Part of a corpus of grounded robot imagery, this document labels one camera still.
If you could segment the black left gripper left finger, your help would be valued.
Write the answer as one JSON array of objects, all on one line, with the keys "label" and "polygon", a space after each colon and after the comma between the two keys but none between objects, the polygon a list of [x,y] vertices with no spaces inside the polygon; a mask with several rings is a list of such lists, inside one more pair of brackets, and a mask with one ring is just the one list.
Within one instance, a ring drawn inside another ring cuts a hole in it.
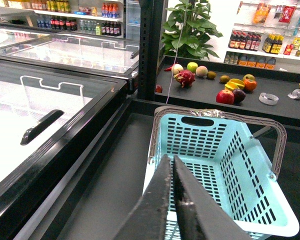
[{"label": "black left gripper left finger", "polygon": [[115,240],[163,240],[171,188],[171,159],[162,156],[144,194],[129,213]]}]

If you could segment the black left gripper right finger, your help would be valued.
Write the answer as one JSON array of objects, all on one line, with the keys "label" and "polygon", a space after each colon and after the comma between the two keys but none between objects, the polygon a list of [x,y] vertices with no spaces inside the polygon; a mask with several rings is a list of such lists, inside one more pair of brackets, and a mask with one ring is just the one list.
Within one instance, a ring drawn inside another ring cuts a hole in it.
[{"label": "black left gripper right finger", "polygon": [[199,183],[181,159],[173,157],[173,195],[183,240],[249,240]]}]

